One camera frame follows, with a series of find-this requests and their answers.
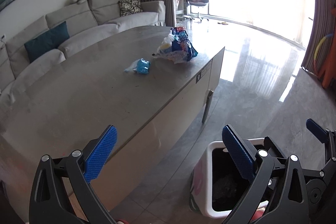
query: black and white sticker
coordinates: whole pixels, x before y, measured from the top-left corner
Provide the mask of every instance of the black and white sticker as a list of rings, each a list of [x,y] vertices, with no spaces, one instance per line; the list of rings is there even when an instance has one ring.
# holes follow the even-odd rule
[[[212,59],[209,61],[208,64],[206,64],[206,66],[197,74],[196,76],[196,84],[197,82],[207,73],[208,70],[211,69],[211,65],[212,65]]]

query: gray sofa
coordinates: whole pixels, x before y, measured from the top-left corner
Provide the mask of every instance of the gray sofa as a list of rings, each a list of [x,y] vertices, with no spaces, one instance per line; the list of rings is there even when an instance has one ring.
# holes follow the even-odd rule
[[[120,17],[119,0],[88,0],[42,16],[6,43],[0,42],[0,108],[10,106],[53,66],[119,32],[165,25],[163,1],[142,3],[143,13]],[[70,39],[30,63],[24,44],[66,21]]]

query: floral pillow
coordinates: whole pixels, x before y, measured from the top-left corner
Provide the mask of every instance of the floral pillow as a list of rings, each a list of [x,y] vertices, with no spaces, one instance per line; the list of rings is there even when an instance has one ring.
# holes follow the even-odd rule
[[[129,16],[143,12],[140,0],[120,0],[120,16]]]

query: floor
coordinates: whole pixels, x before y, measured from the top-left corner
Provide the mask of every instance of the floor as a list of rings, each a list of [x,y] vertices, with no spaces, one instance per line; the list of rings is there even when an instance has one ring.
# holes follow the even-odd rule
[[[206,146],[231,124],[242,138],[271,136],[303,168],[320,169],[324,146],[305,128],[313,118],[336,129],[335,96],[300,69],[305,51],[251,28],[204,20],[185,24],[193,35],[225,39],[221,79],[205,124],[201,111],[141,184],[111,211],[131,224],[221,223],[189,209],[190,174]]]

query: throw pillow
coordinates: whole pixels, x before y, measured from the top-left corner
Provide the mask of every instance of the throw pillow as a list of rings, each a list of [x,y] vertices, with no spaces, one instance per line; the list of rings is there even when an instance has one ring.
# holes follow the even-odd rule
[[[30,63],[41,55],[58,48],[65,40],[69,39],[67,23],[63,22],[49,31],[25,43]]]
[[[140,0],[120,0],[120,16],[129,16],[143,12]]]

